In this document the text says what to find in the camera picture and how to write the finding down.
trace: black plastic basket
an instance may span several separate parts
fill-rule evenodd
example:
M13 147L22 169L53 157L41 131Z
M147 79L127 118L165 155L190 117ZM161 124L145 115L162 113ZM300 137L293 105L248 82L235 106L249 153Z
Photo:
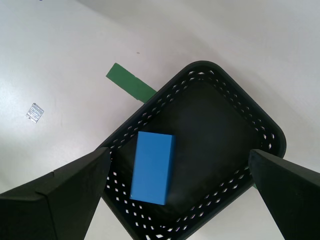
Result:
M130 200L138 131L176 136L165 206ZM103 199L135 240L186 239L252 186L251 149L286 152L279 126L218 65L186 66L100 147L111 167Z

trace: white table surface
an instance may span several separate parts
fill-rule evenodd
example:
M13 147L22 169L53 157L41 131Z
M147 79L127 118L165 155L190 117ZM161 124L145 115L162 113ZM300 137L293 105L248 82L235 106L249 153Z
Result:
M155 90L191 62L217 63L282 128L285 159L320 172L319 11L318 0L0 0L0 193L93 151L142 106L105 77L114 63ZM100 201L85 239L131 237ZM283 237L251 188L190 239Z

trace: green paper strip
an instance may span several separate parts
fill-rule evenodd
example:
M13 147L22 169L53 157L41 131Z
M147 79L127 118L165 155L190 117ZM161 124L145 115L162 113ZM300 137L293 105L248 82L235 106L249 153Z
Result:
M143 103L146 103L156 93L154 89L128 72L118 63L113 65L106 77L132 97Z

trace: blue foam block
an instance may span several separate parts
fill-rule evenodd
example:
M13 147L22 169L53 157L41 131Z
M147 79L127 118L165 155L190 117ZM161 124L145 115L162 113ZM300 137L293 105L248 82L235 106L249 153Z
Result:
M175 137L140 131L135 151L130 198L165 205L171 178Z

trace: blue block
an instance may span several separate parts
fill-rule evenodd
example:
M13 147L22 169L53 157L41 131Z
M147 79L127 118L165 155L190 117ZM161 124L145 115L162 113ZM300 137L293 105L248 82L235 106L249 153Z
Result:
M165 205L175 137L140 131L135 151L130 198Z

